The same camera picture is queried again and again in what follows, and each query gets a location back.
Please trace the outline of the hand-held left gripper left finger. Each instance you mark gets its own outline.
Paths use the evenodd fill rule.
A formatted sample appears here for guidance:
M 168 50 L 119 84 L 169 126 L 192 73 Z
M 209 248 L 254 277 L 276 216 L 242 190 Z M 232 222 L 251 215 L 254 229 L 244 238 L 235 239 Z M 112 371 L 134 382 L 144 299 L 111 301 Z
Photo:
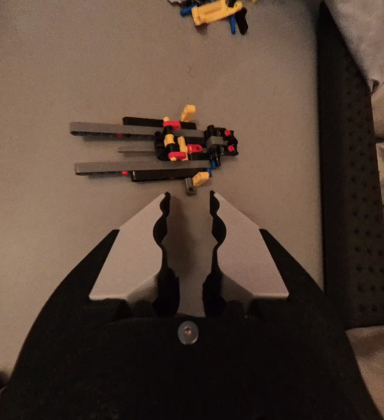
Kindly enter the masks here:
M 90 291 L 91 301 L 122 300 L 130 306 L 146 301 L 158 316 L 177 313 L 179 278 L 168 266 L 163 245 L 169 213 L 170 193 L 165 192 L 121 225 Z

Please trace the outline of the pile of loose brick pieces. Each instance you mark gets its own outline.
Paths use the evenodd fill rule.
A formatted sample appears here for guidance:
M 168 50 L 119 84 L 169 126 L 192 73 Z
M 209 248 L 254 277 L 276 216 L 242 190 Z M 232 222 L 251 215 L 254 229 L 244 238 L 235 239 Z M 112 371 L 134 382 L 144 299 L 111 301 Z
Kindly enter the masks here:
M 168 0 L 182 17 L 191 16 L 196 27 L 225 20 L 231 34 L 247 34 L 247 8 L 241 0 Z

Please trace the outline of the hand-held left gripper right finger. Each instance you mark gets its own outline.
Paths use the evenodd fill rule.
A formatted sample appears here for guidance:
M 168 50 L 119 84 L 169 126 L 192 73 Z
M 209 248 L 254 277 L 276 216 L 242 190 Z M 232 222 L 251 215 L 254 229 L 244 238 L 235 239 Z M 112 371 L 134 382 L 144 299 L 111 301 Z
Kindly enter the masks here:
M 202 289 L 205 315 L 220 316 L 228 302 L 247 312 L 259 299 L 286 300 L 289 290 L 258 225 L 215 191 L 210 215 L 216 244 Z

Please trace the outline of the black grey brick chassis assembly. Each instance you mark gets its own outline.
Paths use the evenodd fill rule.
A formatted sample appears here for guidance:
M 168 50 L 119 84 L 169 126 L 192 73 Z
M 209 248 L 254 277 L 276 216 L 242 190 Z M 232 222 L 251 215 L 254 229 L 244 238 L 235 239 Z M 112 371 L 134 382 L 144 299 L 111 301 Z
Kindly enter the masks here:
M 208 125 L 205 130 L 197 129 L 195 112 L 195 106 L 187 104 L 178 119 L 124 117 L 122 123 L 70 122 L 72 136 L 119 141 L 120 154 L 154 156 L 151 160 L 75 163 L 75 175 L 114 175 L 129 177 L 132 182 L 153 182 L 185 181 L 200 171 L 208 171 L 211 178 L 223 157 L 238 155 L 238 140 L 234 131 L 225 127 Z

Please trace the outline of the black perforated panel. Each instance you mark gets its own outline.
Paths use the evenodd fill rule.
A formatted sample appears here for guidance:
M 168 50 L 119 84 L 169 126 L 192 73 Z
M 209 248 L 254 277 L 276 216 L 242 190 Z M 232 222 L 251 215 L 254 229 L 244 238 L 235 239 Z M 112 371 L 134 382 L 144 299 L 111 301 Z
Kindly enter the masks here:
M 346 329 L 384 326 L 384 221 L 370 93 L 326 1 L 316 38 L 324 290 Z

